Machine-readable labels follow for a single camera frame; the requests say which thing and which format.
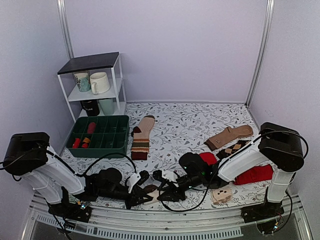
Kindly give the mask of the cream brown block sock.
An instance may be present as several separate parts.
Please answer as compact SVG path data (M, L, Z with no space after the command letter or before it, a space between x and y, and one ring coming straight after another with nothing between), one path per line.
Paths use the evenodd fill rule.
M147 185L143 188L143 190L147 193L148 196L152 197L152 200L144 202L143 203L144 205L151 205L159 201L158 200L159 191L156 185L154 184Z

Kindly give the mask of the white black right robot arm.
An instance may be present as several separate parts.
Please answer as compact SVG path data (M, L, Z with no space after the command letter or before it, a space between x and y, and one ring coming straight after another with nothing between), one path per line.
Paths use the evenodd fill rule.
M160 202L183 201L185 192L199 185L220 189L248 170L270 161L275 165L275 171L266 190L265 202L258 208L262 218L269 218L278 210L295 173L304 165L308 154L302 150L304 141L293 129L265 122L255 139L214 164L209 164L199 154L187 152L179 159L186 175L178 177L170 172L170 177L162 176L157 199Z

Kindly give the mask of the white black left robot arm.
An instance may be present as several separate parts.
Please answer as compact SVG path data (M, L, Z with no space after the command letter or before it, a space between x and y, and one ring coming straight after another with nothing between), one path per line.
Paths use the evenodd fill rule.
M45 132L12 135L1 169L26 180L63 217L70 217L75 211L74 205L65 199L69 195L88 202L98 197L123 200L127 209L154 199L140 187L149 177L147 171L134 172L124 185L116 168L92 175L77 173L56 154L49 140Z

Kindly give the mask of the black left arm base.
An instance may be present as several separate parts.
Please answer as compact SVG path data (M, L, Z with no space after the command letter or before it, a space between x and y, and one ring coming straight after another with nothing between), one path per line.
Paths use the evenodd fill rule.
M74 220L78 222L88 223L91 214L92 208L86 207L82 209L77 203L58 203L50 204L47 203L49 210L48 212L52 215L62 217L67 220Z

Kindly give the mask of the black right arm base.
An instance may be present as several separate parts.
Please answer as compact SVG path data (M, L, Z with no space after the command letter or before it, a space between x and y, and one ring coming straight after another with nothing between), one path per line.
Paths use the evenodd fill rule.
M278 217L284 213L282 203L282 201L278 203L266 201L261 204L243 207L241 209L241 217L245 223Z

